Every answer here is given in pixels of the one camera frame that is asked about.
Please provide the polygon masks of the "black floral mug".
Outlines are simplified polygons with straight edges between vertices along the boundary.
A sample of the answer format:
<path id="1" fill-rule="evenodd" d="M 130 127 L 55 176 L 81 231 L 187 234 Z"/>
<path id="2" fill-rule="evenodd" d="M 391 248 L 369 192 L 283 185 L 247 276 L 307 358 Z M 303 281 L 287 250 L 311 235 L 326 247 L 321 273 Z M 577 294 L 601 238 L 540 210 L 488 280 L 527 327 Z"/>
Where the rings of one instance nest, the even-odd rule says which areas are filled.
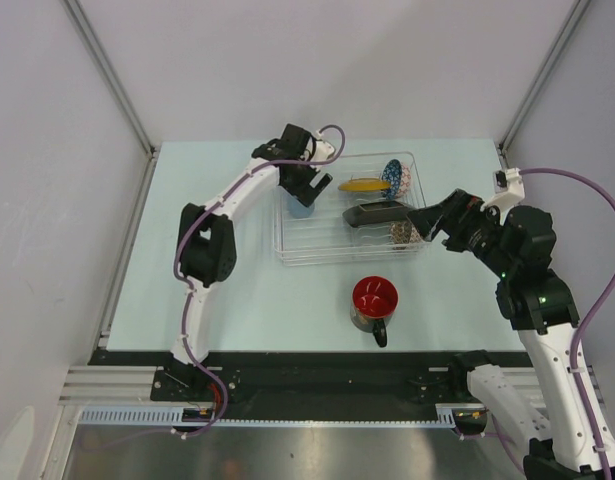
<path id="1" fill-rule="evenodd" d="M 362 278 L 352 289 L 351 321 L 358 330 L 371 334 L 380 348 L 386 348 L 387 326 L 398 303 L 399 294 L 391 281 L 381 276 Z"/>

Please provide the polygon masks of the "yellow round plate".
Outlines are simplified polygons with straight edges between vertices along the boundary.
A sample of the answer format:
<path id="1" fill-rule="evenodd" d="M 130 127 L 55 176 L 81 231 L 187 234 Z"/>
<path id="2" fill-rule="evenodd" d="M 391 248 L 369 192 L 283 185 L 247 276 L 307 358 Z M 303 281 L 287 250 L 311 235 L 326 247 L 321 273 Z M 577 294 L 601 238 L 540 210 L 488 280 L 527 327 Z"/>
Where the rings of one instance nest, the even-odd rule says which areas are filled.
<path id="1" fill-rule="evenodd" d="M 338 186 L 338 189 L 344 192 L 380 192 L 390 188 L 391 183 L 389 181 L 375 177 L 352 178 Z"/>

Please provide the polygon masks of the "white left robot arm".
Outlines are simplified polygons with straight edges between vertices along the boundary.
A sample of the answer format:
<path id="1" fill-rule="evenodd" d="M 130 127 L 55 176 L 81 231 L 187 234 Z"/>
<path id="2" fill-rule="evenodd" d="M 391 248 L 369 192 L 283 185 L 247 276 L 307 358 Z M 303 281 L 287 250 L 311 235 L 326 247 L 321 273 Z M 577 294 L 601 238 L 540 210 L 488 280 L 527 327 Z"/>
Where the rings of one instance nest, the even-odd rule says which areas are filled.
<path id="1" fill-rule="evenodd" d="M 304 207 L 331 183 L 323 167 L 335 162 L 346 137 L 336 125 L 312 133 L 293 124 L 280 137 L 256 147 L 243 172 L 204 205 L 187 204 L 180 217 L 173 274 L 186 285 L 180 333 L 171 350 L 185 366 L 173 377 L 173 387 L 184 398 L 201 397 L 207 374 L 198 369 L 209 353 L 211 303 L 218 286 L 232 274 L 236 261 L 236 223 L 268 192 L 280 187 Z"/>

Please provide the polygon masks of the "blue triangle pattern bowl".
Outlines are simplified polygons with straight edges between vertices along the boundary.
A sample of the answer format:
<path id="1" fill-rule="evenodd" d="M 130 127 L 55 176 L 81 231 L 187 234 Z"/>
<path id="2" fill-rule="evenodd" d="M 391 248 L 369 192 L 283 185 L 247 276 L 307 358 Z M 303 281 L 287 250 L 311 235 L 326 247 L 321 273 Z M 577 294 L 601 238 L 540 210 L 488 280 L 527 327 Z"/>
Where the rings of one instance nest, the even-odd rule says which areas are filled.
<path id="1" fill-rule="evenodd" d="M 387 200 L 403 198 L 411 185 L 411 170 L 397 159 L 390 160 L 381 173 L 381 179 L 389 183 L 389 187 L 382 191 Z"/>

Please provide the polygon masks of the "clear wire dish rack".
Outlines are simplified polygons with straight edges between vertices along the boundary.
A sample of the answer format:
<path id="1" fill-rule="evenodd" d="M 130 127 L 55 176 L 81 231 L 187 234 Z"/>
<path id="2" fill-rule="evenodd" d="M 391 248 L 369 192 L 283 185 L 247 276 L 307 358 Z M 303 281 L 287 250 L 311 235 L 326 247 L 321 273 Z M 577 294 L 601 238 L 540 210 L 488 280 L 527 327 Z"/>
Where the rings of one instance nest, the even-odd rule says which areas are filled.
<path id="1" fill-rule="evenodd" d="M 409 151 L 344 155 L 329 186 L 306 208 L 284 190 L 274 199 L 274 249 L 287 266 L 379 260 L 426 247 L 406 217 L 426 205 Z"/>

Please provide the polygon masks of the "black floral square plate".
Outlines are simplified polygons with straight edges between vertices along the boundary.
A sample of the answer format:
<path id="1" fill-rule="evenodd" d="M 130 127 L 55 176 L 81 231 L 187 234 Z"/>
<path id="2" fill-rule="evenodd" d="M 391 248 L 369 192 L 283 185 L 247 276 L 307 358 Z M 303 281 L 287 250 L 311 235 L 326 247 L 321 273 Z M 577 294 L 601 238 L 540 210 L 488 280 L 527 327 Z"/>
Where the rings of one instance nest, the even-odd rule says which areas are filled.
<path id="1" fill-rule="evenodd" d="M 359 228 L 365 225 L 406 220 L 407 213 L 411 209 L 412 207 L 407 204 L 385 200 L 353 206 L 345 210 L 342 217 L 350 227 Z"/>

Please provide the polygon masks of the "brown lattice pattern bowl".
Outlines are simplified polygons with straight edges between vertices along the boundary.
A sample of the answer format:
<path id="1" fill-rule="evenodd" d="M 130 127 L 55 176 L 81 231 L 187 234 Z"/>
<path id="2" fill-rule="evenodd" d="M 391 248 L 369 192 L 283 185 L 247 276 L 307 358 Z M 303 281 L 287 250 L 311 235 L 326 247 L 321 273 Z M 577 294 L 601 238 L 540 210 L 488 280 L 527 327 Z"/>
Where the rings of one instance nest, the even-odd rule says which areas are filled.
<path id="1" fill-rule="evenodd" d="M 396 251 L 408 250 L 424 243 L 423 237 L 409 220 L 393 222 L 389 232 L 392 248 Z"/>

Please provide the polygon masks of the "light blue cup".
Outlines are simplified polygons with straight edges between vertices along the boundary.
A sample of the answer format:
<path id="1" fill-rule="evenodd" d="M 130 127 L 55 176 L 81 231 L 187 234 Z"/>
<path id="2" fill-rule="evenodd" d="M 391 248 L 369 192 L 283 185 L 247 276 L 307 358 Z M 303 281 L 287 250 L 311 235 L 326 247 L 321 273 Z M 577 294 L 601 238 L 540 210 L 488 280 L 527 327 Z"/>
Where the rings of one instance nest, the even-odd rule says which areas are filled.
<path id="1" fill-rule="evenodd" d="M 299 200 L 290 196 L 287 199 L 287 210 L 294 219 L 306 219 L 314 213 L 315 205 L 305 206 Z"/>

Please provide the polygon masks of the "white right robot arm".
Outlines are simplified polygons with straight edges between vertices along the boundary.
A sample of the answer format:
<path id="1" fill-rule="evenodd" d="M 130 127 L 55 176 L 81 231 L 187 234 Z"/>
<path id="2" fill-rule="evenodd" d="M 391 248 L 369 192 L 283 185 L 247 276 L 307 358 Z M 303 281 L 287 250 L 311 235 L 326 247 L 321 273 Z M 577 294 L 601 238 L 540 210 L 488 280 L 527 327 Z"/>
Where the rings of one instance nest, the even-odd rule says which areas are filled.
<path id="1" fill-rule="evenodd" d="M 550 267 L 552 217 L 523 198 L 519 187 L 488 201 L 457 189 L 407 214 L 426 241 L 444 232 L 447 250 L 473 254 L 496 275 L 498 308 L 525 347 L 546 410 L 534 408 L 482 351 L 461 361 L 448 388 L 489 410 L 504 449 L 521 454 L 526 478 L 615 479 L 615 440 L 586 369 L 582 323 L 569 287 Z"/>

